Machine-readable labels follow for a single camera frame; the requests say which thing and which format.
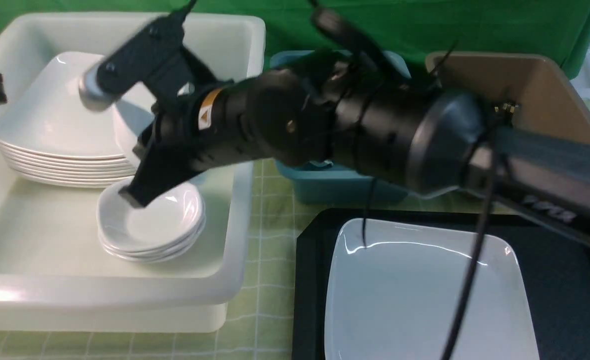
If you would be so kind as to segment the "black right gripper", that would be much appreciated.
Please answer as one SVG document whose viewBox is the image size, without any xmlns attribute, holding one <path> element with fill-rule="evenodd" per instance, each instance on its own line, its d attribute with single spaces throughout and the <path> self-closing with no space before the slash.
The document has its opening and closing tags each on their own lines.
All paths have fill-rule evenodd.
<svg viewBox="0 0 590 360">
<path fill-rule="evenodd" d="M 135 128 L 135 142 L 118 136 L 136 168 L 119 196 L 145 208 L 162 194 L 208 169 L 252 160 L 239 119 L 245 92 L 255 79 L 219 79 L 185 47 L 185 14 L 165 14 L 147 23 L 80 80 L 84 106 L 102 112 L 142 84 L 154 96 L 153 121 Z"/>
</svg>

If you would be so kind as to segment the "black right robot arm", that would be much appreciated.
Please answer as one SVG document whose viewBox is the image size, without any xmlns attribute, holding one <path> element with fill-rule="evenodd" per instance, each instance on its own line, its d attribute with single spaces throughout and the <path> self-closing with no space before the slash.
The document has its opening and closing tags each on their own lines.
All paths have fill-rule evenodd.
<svg viewBox="0 0 590 360">
<path fill-rule="evenodd" d="M 331 160 L 431 198 L 462 190 L 590 248 L 590 145 L 518 130 L 475 92 L 411 79 L 367 34 L 317 0 L 311 22 L 349 51 L 322 48 L 240 82 L 219 80 L 185 47 L 196 2 L 153 19 L 80 79 L 102 112 L 137 84 L 154 119 L 119 192 L 144 208 L 217 167 L 274 158 Z"/>
</svg>

